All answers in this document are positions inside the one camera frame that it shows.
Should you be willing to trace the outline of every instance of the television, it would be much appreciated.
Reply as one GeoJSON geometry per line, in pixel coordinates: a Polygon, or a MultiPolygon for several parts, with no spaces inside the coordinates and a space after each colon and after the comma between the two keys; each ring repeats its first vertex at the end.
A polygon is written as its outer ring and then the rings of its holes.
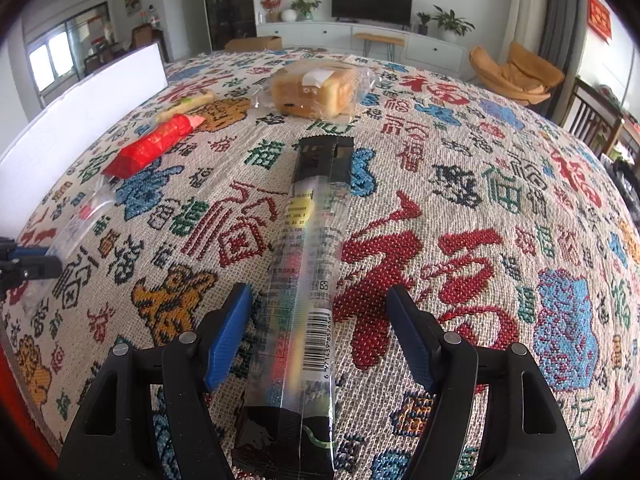
{"type": "Polygon", "coordinates": [[[334,18],[410,25],[412,0],[331,0],[334,18]]]}

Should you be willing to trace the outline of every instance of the yellow label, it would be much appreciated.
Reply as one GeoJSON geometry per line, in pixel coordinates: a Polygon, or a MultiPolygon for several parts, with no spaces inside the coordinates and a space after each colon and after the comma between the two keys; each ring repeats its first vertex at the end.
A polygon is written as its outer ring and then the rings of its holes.
{"type": "Polygon", "coordinates": [[[311,218],[314,211],[314,201],[310,196],[296,196],[289,202],[285,225],[302,227],[311,218]]]}

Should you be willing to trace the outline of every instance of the red wrapper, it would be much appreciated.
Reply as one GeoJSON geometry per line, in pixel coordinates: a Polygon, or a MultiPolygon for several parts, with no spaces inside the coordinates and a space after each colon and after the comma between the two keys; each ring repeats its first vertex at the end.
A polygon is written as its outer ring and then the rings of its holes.
{"type": "Polygon", "coordinates": [[[174,115],[150,134],[122,148],[102,173],[119,178],[135,175],[189,135],[202,121],[204,118],[200,116],[174,115]]]}

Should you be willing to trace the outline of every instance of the orange armchair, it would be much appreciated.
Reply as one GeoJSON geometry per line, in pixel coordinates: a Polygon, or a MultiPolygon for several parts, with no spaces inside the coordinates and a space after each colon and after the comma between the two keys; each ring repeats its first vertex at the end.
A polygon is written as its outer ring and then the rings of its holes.
{"type": "Polygon", "coordinates": [[[504,65],[498,65],[481,46],[473,47],[469,63],[490,90],[524,106],[549,99],[548,90],[564,80],[562,71],[515,41],[504,65]]]}

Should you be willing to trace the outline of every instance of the potted plant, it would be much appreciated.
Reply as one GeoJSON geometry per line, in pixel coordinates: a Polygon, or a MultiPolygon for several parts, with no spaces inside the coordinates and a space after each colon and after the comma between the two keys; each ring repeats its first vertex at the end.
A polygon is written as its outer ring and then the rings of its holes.
{"type": "Polygon", "coordinates": [[[434,16],[435,20],[438,20],[438,28],[442,28],[442,39],[448,43],[457,43],[459,36],[464,36],[475,27],[469,23],[466,18],[459,18],[456,13],[451,9],[449,12],[445,12],[442,8],[434,5],[438,9],[438,13],[434,16]]]}
{"type": "Polygon", "coordinates": [[[320,0],[293,0],[291,8],[298,12],[300,20],[312,20],[314,16],[311,10],[317,9],[321,3],[320,0]]]}
{"type": "Polygon", "coordinates": [[[424,13],[424,12],[418,12],[417,13],[418,18],[420,18],[420,25],[418,25],[418,34],[421,34],[423,36],[427,35],[427,23],[429,23],[431,21],[431,15],[424,13]]]}
{"type": "Polygon", "coordinates": [[[269,13],[269,21],[278,21],[278,11],[280,10],[280,4],[282,0],[260,0],[262,8],[269,13]]]}

